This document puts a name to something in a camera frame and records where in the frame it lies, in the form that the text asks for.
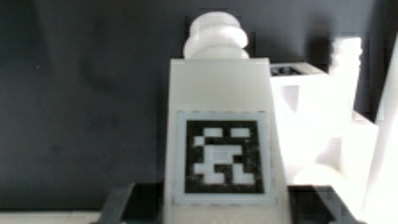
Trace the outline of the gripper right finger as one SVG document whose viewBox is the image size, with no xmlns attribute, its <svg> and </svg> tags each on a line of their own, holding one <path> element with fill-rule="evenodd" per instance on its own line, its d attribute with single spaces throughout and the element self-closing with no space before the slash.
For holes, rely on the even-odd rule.
<svg viewBox="0 0 398 224">
<path fill-rule="evenodd" d="M 329 224 L 368 224 L 356 219 L 334 188 L 331 186 L 317 186 L 315 191 L 331 214 Z"/>
</svg>

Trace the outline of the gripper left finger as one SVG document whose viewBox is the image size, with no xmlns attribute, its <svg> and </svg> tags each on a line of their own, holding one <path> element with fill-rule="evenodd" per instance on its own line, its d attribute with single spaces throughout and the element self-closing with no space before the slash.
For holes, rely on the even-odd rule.
<svg viewBox="0 0 398 224">
<path fill-rule="evenodd" d="M 102 209 L 102 224 L 128 224 L 134 189 L 135 184 L 112 189 Z"/>
</svg>

